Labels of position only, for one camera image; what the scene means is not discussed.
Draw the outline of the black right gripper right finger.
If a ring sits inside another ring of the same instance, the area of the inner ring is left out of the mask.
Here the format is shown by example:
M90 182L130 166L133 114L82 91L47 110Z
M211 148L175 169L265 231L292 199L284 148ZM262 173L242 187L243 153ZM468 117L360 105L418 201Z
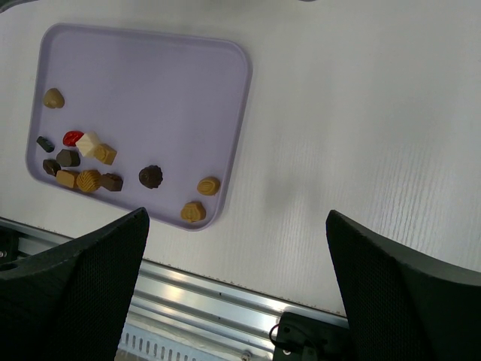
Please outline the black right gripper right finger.
M331 211L326 237L360 360L478 360L480 273Z

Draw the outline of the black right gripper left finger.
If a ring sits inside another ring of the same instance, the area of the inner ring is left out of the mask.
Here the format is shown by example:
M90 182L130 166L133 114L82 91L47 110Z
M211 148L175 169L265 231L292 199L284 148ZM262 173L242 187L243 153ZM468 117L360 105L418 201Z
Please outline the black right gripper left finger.
M3 360L112 360L138 278L150 218L112 223L1 266Z

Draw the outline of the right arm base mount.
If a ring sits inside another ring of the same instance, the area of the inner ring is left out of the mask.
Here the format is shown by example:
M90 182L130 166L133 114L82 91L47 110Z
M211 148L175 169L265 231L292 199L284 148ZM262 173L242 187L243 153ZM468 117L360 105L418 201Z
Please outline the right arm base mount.
M357 360L350 331L291 312L268 334L274 361Z

